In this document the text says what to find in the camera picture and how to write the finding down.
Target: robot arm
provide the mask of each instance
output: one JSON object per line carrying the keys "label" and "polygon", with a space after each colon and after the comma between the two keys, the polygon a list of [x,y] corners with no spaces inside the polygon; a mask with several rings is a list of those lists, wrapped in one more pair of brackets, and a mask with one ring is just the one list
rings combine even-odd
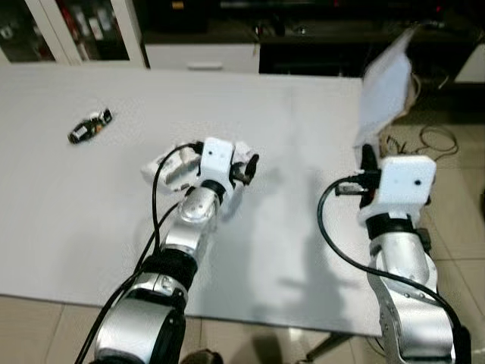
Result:
{"label": "robot arm", "polygon": [[236,181],[248,184],[255,173],[258,155],[235,162],[237,149],[215,138],[204,142],[196,187],[179,204],[160,250],[144,261],[131,287],[106,315],[95,342],[95,363],[178,363],[185,332],[183,312],[208,235]]}
{"label": "robot arm", "polygon": [[369,267],[416,283],[412,287],[367,270],[379,302],[387,361],[470,362],[466,328],[455,327],[443,305],[417,289],[419,284],[437,294],[437,269],[415,227],[429,200],[436,164],[410,155],[387,157],[378,169],[372,148],[365,146],[362,168],[363,174],[337,187],[336,194],[362,195],[358,221],[371,239]]}

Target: tiled floor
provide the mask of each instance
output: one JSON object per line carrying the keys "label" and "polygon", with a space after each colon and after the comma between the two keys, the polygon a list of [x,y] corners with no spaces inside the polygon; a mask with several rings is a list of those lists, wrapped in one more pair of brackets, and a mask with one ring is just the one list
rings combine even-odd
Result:
{"label": "tiled floor", "polygon": [[[413,118],[419,121],[419,115]],[[460,150],[438,161],[433,202],[426,208],[421,224],[429,229],[433,240],[440,292],[471,331],[473,363],[483,364],[485,223],[479,198],[485,188],[485,126],[453,124],[448,128],[457,136]],[[391,127],[390,133],[412,149],[420,146],[420,129],[416,123],[398,124]],[[97,312],[94,308],[0,297],[0,362],[73,362]],[[302,359],[327,336],[314,331],[190,318],[182,356],[208,347],[219,351],[228,364],[291,363]],[[385,363],[374,350],[380,351],[374,341],[354,337],[316,363]]]}

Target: black wire bundle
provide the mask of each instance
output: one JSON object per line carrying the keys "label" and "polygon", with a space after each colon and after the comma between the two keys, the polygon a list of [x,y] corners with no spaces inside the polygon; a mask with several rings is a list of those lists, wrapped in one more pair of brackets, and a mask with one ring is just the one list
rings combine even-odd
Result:
{"label": "black wire bundle", "polygon": [[[451,142],[451,146],[440,147],[440,146],[433,145],[426,139],[426,135],[431,135],[431,134],[438,134],[438,135],[441,135],[442,137],[448,138],[449,141]],[[439,154],[434,159],[435,162],[438,162],[441,158],[454,155],[458,153],[458,151],[460,150],[460,147],[458,145],[458,140],[456,139],[456,135],[451,130],[446,129],[443,126],[424,125],[419,130],[419,140],[421,141],[421,144],[423,146],[420,146],[412,151],[408,151],[406,149],[407,142],[404,142],[403,144],[401,144],[394,136],[389,135],[386,139],[386,144],[388,147],[391,147],[394,149],[395,154],[420,155],[421,151],[424,151],[427,149],[433,150],[434,152],[440,152],[441,154]]]}
{"label": "black wire bundle", "polygon": [[164,167],[164,164],[167,162],[167,160],[175,153],[178,152],[181,149],[184,148],[193,148],[193,149],[200,149],[200,145],[197,143],[187,143],[183,144],[181,146],[177,146],[175,149],[170,151],[160,162],[158,165],[157,171],[155,173],[155,177],[153,179],[153,185],[152,185],[152,219],[153,219],[153,233],[149,238],[149,241],[146,243],[145,248],[143,249],[143,252],[141,256],[138,259],[138,262],[136,263],[135,269],[133,270],[133,273],[131,276],[128,277],[128,279],[125,280],[113,294],[108,298],[106,301],[105,305],[102,307],[101,311],[99,311],[98,317],[96,317],[96,320],[92,324],[91,329],[89,330],[89,333],[84,340],[84,344],[81,347],[81,350],[79,351],[79,354],[77,355],[75,364],[83,364],[84,358],[86,357],[86,354],[88,353],[89,347],[91,346],[92,341],[94,340],[94,337],[96,336],[96,333],[99,330],[99,326],[101,325],[102,321],[105,319],[106,314],[108,313],[109,309],[113,306],[113,304],[116,302],[117,298],[120,297],[124,292],[127,291],[128,288],[131,287],[131,284],[135,281],[136,277],[138,277],[140,273],[140,269],[142,267],[143,261],[145,260],[146,254],[148,253],[150,246],[152,245],[152,242],[155,238],[155,247],[154,251],[160,250],[160,227],[163,225],[169,214],[178,206],[178,203],[175,205],[171,206],[163,215],[160,221],[158,221],[157,217],[157,185],[158,185],[158,178],[160,176],[161,169]]}
{"label": "black wire bundle", "polygon": [[415,281],[412,281],[410,279],[401,277],[399,275],[394,275],[392,273],[389,273],[387,271],[381,271],[380,269],[375,269],[371,267],[367,267],[366,265],[362,265],[352,258],[348,257],[342,250],[339,249],[339,247],[333,242],[333,240],[330,238],[329,234],[327,233],[327,229],[325,228],[324,225],[324,220],[323,220],[323,210],[324,210],[324,204],[325,201],[327,200],[328,196],[330,193],[337,188],[342,183],[358,183],[359,181],[359,176],[352,176],[352,177],[345,177],[345,178],[340,178],[339,180],[334,181],[327,189],[322,193],[320,200],[318,201],[318,207],[317,207],[317,219],[318,219],[318,227],[320,229],[320,232],[324,239],[327,241],[327,244],[329,247],[343,260],[348,262],[350,265],[353,265],[357,269],[360,269],[361,271],[365,271],[369,274],[372,275],[377,275],[379,277],[384,277],[384,278],[389,278],[394,281],[401,282],[403,284],[407,284],[408,286],[411,286],[417,290],[420,290],[421,292],[427,294],[428,296],[432,297],[445,311],[446,314],[448,315],[452,326],[453,326],[453,342],[455,343],[455,351],[456,351],[456,357],[457,359],[460,357],[466,356],[463,353],[459,353],[458,349],[461,347],[458,345],[459,338],[458,338],[458,333],[460,329],[462,329],[462,324],[458,318],[458,315],[456,314],[455,310],[436,292],[433,290],[429,289],[428,287],[424,286],[423,284],[419,284]]}

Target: wires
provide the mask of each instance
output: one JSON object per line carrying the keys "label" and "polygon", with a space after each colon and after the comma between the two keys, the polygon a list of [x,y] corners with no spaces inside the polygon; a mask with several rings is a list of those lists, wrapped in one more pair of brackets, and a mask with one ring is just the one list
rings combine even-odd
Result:
{"label": "wires", "polygon": [[[452,145],[447,148],[431,145],[430,142],[424,137],[425,135],[429,135],[431,133],[439,134],[443,137],[448,138],[452,142]],[[441,126],[437,127],[433,125],[424,125],[419,131],[419,140],[424,146],[415,149],[413,151],[413,154],[418,154],[421,150],[425,149],[432,149],[434,151],[441,152],[442,154],[434,159],[435,162],[443,157],[454,155],[460,150],[460,147],[458,146],[458,140],[456,139],[455,134],[445,127]]]}
{"label": "wires", "polygon": [[[436,143],[432,144],[432,142],[427,138],[432,134],[437,134],[442,137],[447,138],[450,141],[450,146],[442,147],[437,146]],[[432,150],[434,152],[440,152],[434,161],[437,162],[441,158],[448,157],[458,153],[460,147],[458,145],[458,140],[456,139],[456,135],[449,129],[446,129],[443,126],[436,126],[436,125],[424,125],[419,130],[419,140],[423,146],[420,146],[412,151],[406,150],[407,142],[401,144],[394,136],[388,136],[386,139],[386,145],[388,149],[393,149],[393,153],[395,154],[415,154],[420,155],[424,150]]]}
{"label": "wires", "polygon": [[157,185],[158,185],[158,177],[160,176],[160,172],[164,167],[164,164],[167,160],[175,153],[184,148],[192,148],[194,151],[197,152],[200,145],[198,143],[187,143],[182,144],[181,146],[175,147],[170,153],[168,153],[158,165],[157,171],[155,173],[155,177],[153,179],[153,187],[152,187],[152,219],[153,219],[153,229],[155,230],[155,249],[160,249],[160,230],[158,229],[158,217],[157,217]]}
{"label": "wires", "polygon": [[321,195],[320,200],[318,201],[318,207],[317,207],[317,219],[318,219],[318,227],[320,229],[321,234],[323,235],[324,239],[327,241],[327,244],[332,248],[332,250],[343,260],[348,262],[350,265],[353,265],[357,269],[360,269],[361,271],[365,271],[371,275],[378,275],[379,277],[384,277],[388,279],[392,279],[394,281],[398,281],[403,284],[407,284],[408,286],[411,286],[417,290],[420,290],[421,292],[424,292],[428,296],[431,296],[437,303],[439,303],[442,308],[446,311],[448,314],[449,319],[452,322],[453,328],[458,329],[462,326],[458,315],[456,315],[455,310],[436,292],[432,291],[428,287],[424,286],[423,284],[419,284],[417,282],[414,282],[410,279],[400,277],[398,275],[394,275],[392,273],[389,273],[387,271],[381,271],[379,269],[367,267],[366,265],[362,265],[360,263],[357,263],[355,260],[351,259],[348,257],[342,250],[339,249],[337,245],[332,241],[330,236],[327,233],[327,229],[325,228],[324,225],[324,220],[323,220],[323,210],[324,210],[324,203],[327,200],[328,196],[330,193],[340,184],[345,183],[345,182],[350,182],[350,183],[356,183],[358,182],[360,176],[353,176],[353,177],[345,177],[345,178],[340,178],[339,180],[334,181],[327,189],[324,191],[324,193]]}
{"label": "wires", "polygon": [[[165,222],[165,219],[169,216],[169,214],[175,210],[175,208],[178,206],[179,204],[176,203],[175,205],[173,205],[172,207],[170,207],[166,212],[165,214],[162,216],[162,218],[160,219],[160,221],[158,222],[158,225],[157,225],[157,229],[160,230],[160,227],[163,225],[163,223]],[[150,246],[152,245],[153,243],[153,238],[155,237],[155,230],[153,230],[152,232],[152,235],[150,236],[149,238],[149,241],[147,242],[147,244],[145,245],[145,249],[143,250],[142,252],[142,255],[139,257],[138,259],[138,262],[136,263],[136,266],[135,266],[135,269],[133,271],[133,273],[136,273],[138,270],[141,269],[142,267],[142,264],[143,264],[143,261],[145,260],[145,257],[146,257],[146,253],[149,251],[150,249]]]}

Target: table surface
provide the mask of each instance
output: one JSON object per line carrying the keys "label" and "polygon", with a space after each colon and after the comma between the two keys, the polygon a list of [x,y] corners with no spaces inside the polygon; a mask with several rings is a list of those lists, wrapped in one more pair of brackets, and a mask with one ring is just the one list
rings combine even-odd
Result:
{"label": "table surface", "polygon": [[[323,189],[355,170],[360,80],[58,65],[0,67],[0,80],[1,294],[101,306],[152,232],[140,167],[214,136],[261,159],[211,236],[187,315],[380,334],[365,274],[325,246],[315,216]],[[70,145],[104,107],[112,123]],[[160,195],[159,213],[179,198]],[[333,198],[324,219],[368,263],[357,211],[356,198]]]}

